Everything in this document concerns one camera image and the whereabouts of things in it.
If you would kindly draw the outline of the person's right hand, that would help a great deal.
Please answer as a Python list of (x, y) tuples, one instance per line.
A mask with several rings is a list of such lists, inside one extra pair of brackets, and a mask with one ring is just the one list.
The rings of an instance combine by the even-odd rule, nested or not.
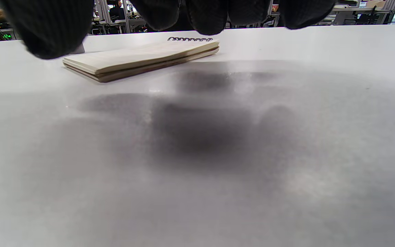
[[(149, 27), (166, 30), (187, 16), (193, 30), (216, 35), (226, 22), (249, 25), (265, 21), (269, 0), (132, 0)], [(297, 30), (323, 20), (334, 0), (281, 0), (284, 26)], [(21, 36), (27, 50), (37, 58), (54, 59), (78, 48), (91, 28), (92, 0), (0, 0), (0, 8)]]

